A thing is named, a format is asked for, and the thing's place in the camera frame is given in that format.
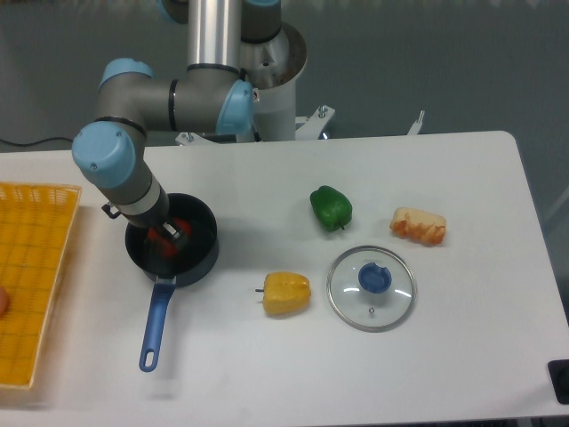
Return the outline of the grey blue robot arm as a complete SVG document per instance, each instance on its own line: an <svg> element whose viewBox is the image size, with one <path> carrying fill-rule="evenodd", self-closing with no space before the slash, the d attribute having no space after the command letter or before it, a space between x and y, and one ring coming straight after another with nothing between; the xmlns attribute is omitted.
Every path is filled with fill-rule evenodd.
<svg viewBox="0 0 569 427"><path fill-rule="evenodd" d="M281 4L161 1L158 8L188 28L186 76L160 80L141 61L111 61L100 81L96 117L73 140L72 156L109 207L181 250L187 233L171 217L169 199L144 161L147 133L250 133L254 84L241 50L279 36Z"/></svg>

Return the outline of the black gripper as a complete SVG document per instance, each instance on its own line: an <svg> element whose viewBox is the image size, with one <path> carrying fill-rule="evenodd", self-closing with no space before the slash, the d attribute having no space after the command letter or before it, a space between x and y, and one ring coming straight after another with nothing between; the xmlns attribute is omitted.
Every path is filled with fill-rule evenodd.
<svg viewBox="0 0 569 427"><path fill-rule="evenodd" d="M144 244L151 249L161 249L164 252L179 252L188 243L189 223L185 220L171 220L165 222L169 217L169 199L164 191L159 193L158 199L150 208L143 208L141 212L119 209L110 202L101 207L101 210L110 218L116 219L119 216L126 218L132 225L139 228L151 228L161 225L162 237L155 229L148 229Z"/></svg>

